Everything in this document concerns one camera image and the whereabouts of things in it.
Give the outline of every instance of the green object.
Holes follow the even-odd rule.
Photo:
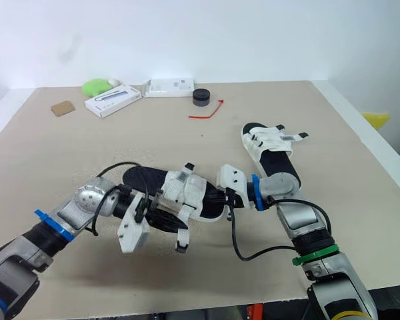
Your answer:
[[[317,258],[320,258],[324,255],[328,255],[332,252],[336,252],[339,250],[338,245],[331,245],[330,247],[323,248],[321,250],[314,251],[308,255],[303,255],[302,257],[296,257],[292,259],[293,265],[300,265],[304,262],[308,262]]]
[[[96,97],[101,93],[111,90],[113,87],[110,86],[107,80],[104,79],[93,79],[86,82],[81,90],[84,95],[88,97]]]

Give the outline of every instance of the yellow ring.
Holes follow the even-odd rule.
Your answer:
[[[358,315],[360,317],[364,317],[364,318],[368,318],[368,319],[372,319],[369,315],[367,315],[366,313],[360,312],[360,311],[354,311],[354,310],[350,310],[350,311],[343,311],[338,313],[336,316],[334,316],[332,318],[332,320],[339,320],[340,318],[344,318],[344,317],[348,317],[349,315]]]

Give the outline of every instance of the green sponge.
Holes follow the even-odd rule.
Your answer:
[[[86,82],[81,90],[88,97],[96,97],[103,92],[111,90],[113,87],[104,79],[93,79]]]

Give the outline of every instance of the green ring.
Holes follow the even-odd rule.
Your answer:
[[[302,263],[320,258],[324,255],[328,255],[332,252],[336,252],[339,250],[339,247],[337,244],[331,245],[330,247],[326,247],[317,251],[314,251],[308,255],[303,255],[302,257],[296,257],[292,259],[293,265],[300,265]]]

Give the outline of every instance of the red cable tie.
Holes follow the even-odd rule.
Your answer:
[[[209,119],[209,118],[212,118],[212,116],[216,113],[216,111],[218,111],[218,109],[220,108],[220,106],[222,106],[222,104],[224,103],[224,100],[223,100],[223,99],[220,99],[220,100],[218,100],[218,102],[219,102],[219,103],[218,103],[217,108],[214,110],[214,112],[212,112],[211,115],[204,116],[204,117],[199,117],[199,116],[196,116],[196,115],[189,115],[188,118],[192,118],[192,119]]]

